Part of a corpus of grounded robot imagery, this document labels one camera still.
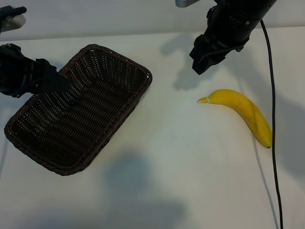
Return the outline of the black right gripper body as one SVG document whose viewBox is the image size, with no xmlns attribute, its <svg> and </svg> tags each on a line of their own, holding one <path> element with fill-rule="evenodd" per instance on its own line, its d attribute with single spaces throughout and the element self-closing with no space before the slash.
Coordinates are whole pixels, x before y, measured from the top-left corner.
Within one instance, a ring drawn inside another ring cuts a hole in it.
<svg viewBox="0 0 305 229">
<path fill-rule="evenodd" d="M 207 13 L 206 41 L 237 46 L 246 42 L 261 19 L 261 6 L 213 6 Z"/>
</svg>

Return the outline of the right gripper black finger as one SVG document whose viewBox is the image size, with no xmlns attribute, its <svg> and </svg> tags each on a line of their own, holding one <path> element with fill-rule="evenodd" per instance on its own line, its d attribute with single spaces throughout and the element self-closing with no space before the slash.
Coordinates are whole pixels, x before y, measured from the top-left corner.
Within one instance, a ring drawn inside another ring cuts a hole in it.
<svg viewBox="0 0 305 229">
<path fill-rule="evenodd" d="M 206 72 L 211 66 L 214 65 L 214 62 L 210 58 L 208 52 L 205 50 L 205 38 L 201 34 L 194 41 L 194 47 L 190 52 L 190 57 L 193 59 L 192 69 L 198 74 L 201 75 Z"/>
<path fill-rule="evenodd" d="M 229 46 L 227 45 L 207 45 L 206 58 L 208 59 L 205 70 L 210 67 L 219 64 L 225 59 L 225 56 L 229 53 Z"/>
</svg>

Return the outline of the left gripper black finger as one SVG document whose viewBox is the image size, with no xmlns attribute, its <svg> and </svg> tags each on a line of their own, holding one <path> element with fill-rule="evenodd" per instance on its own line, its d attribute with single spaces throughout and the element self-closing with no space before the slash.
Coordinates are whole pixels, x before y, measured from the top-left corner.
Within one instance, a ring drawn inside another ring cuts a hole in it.
<svg viewBox="0 0 305 229">
<path fill-rule="evenodd" d="M 54 77 L 58 74 L 57 68 L 51 65 L 45 59 L 36 59 L 36 62 L 39 63 L 40 66 L 40 75 L 41 77 Z"/>
<path fill-rule="evenodd" d="M 59 73 L 44 77 L 40 82 L 40 93 L 49 92 L 67 92 L 69 90 L 69 81 Z"/>
</svg>

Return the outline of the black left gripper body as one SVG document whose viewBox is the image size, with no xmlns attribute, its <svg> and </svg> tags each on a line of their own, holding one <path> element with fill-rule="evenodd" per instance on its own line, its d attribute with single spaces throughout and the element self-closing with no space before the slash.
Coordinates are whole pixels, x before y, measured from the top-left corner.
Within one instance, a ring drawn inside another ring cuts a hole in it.
<svg viewBox="0 0 305 229">
<path fill-rule="evenodd" d="M 21 48 L 8 43 L 0 46 L 0 92 L 11 97 L 39 94 L 43 65 L 25 57 Z"/>
</svg>

